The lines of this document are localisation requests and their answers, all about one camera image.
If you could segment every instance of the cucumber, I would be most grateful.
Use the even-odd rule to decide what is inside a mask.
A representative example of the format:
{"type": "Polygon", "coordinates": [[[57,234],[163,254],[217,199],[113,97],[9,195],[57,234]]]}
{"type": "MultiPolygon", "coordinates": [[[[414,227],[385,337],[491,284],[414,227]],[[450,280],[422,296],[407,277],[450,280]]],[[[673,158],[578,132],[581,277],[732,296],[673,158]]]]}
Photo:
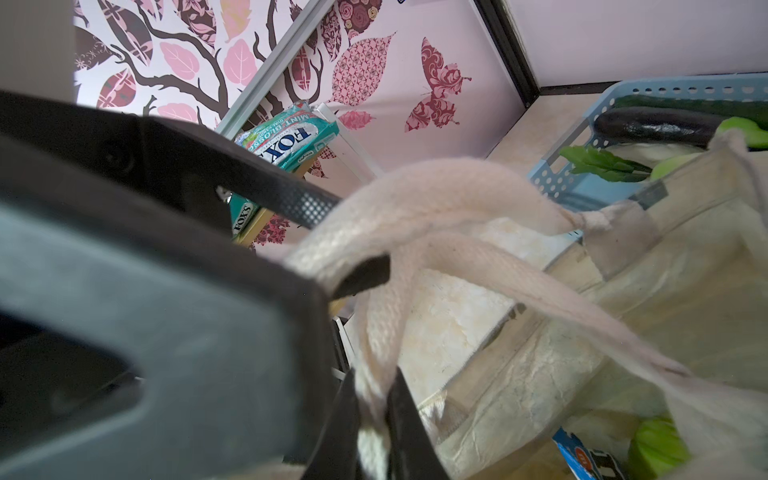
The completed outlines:
{"type": "Polygon", "coordinates": [[[768,130],[768,101],[690,100],[687,98],[659,98],[648,95],[619,97],[614,107],[655,107],[699,111],[724,117],[748,118],[768,130]]]}

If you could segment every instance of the pink wall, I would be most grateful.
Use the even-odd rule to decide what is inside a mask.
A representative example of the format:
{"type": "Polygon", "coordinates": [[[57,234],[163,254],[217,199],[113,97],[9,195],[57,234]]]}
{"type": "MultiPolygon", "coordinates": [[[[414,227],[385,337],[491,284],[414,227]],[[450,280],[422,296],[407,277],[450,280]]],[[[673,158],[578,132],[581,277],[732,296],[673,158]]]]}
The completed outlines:
{"type": "Polygon", "coordinates": [[[540,85],[768,71],[766,0],[506,0],[540,85]]]}
{"type": "MultiPolygon", "coordinates": [[[[305,4],[74,0],[78,103],[215,128],[305,4]]],[[[484,158],[523,112],[471,0],[338,0],[250,120],[299,99],[325,101],[384,171],[484,158]]],[[[306,178],[347,195],[361,183],[330,149],[306,178]]]]}

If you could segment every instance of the canvas bag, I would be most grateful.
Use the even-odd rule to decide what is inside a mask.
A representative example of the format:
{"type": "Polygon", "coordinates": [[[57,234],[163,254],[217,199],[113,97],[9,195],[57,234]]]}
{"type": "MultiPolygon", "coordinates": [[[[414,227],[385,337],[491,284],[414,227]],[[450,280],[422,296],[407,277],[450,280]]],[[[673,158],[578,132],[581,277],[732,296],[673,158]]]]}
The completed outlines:
{"type": "Polygon", "coordinates": [[[713,139],[707,153],[622,203],[610,231],[586,230],[583,244],[545,269],[713,382],[672,386],[668,374],[646,376],[664,395],[606,359],[584,338],[599,343],[594,332],[575,335],[573,326],[518,304],[420,405],[453,478],[488,467],[479,478],[509,478],[531,459],[557,462],[556,450],[539,451],[560,425],[622,461],[639,419],[667,407],[700,458],[689,468],[709,475],[699,478],[740,478],[723,457],[740,458],[748,472],[768,466],[760,443],[768,403],[757,392],[768,391],[768,157],[750,155],[739,134],[713,139]],[[713,465],[723,462],[725,476],[717,477],[713,465]]]}
{"type": "MultiPolygon", "coordinates": [[[[768,175],[763,165],[746,155],[738,132],[727,132],[713,140],[710,153],[651,185],[639,201],[620,202],[596,212],[564,210],[508,169],[471,159],[412,165],[347,198],[283,264],[332,292],[361,261],[382,253],[391,256],[389,282],[361,294],[356,311],[361,331],[355,385],[365,420],[358,435],[358,453],[366,476],[387,475],[389,443],[382,427],[386,397],[412,305],[413,280],[424,268],[506,295],[528,306],[529,312],[508,322],[508,331],[517,334],[505,334],[508,327],[504,326],[498,338],[478,352],[444,392],[422,405],[422,419],[454,477],[476,472],[509,452],[525,452],[520,449],[564,418],[578,387],[595,377],[603,358],[594,351],[590,355],[590,347],[579,338],[588,339],[628,372],[660,387],[697,457],[690,468],[701,469],[700,460],[710,462],[715,452],[766,457],[759,440],[768,432],[768,396],[695,376],[568,287],[570,283],[600,302],[602,283],[621,280],[625,270],[633,272],[649,252],[669,242],[684,245],[672,251],[689,250],[697,254],[691,258],[698,258],[696,248],[702,244],[687,245],[689,239],[683,235],[675,240],[675,233],[684,232],[691,221],[710,212],[719,212],[723,224],[701,230],[730,232],[704,242],[717,246],[712,253],[730,254],[746,246],[751,255],[747,263],[764,265],[761,246],[766,236],[763,205],[768,175]],[[733,211],[723,213],[720,206],[733,211]],[[566,251],[548,269],[548,275],[507,251],[452,230],[499,217],[547,235],[583,230],[585,250],[576,246],[566,251]],[[591,272],[594,282],[583,283],[590,277],[585,272],[591,272]],[[548,319],[558,319],[568,327],[548,319]],[[522,359],[515,358],[521,354],[522,359]],[[515,371],[525,361],[541,358],[544,362],[539,361],[527,374],[515,371]],[[543,388],[547,382],[537,382],[540,372],[547,374],[549,388],[543,388]]],[[[723,263],[717,256],[707,258],[714,260],[692,262],[700,264],[699,270],[694,269],[699,274],[688,275],[669,291],[659,290],[664,283],[659,279],[674,273],[669,266],[657,270],[660,276],[650,286],[638,288],[638,279],[630,279],[628,288],[637,293],[627,305],[642,304],[642,299],[653,301],[658,295],[663,299],[685,286],[693,288],[703,274],[723,263]]],[[[741,459],[741,478],[759,474],[755,461],[741,459]]]]}

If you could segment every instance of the blue package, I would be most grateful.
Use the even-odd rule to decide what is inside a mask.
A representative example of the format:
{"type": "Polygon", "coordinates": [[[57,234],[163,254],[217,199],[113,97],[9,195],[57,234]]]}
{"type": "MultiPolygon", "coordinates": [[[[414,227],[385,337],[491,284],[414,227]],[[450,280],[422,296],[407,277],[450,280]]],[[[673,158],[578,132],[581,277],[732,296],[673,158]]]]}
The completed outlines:
{"type": "Polygon", "coordinates": [[[578,480],[627,480],[610,453],[590,450],[574,435],[559,429],[552,437],[578,480]]]}

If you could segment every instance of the leafy green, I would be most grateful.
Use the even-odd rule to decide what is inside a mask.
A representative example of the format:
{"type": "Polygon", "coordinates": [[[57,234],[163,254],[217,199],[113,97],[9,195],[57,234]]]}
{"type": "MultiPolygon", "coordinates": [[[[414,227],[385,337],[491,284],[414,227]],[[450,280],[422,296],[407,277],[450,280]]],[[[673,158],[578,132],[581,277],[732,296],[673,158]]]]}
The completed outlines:
{"type": "Polygon", "coordinates": [[[639,182],[650,175],[650,168],[638,162],[617,157],[606,150],[586,147],[563,147],[560,155],[570,161],[573,174],[595,174],[609,182],[639,182]]]}

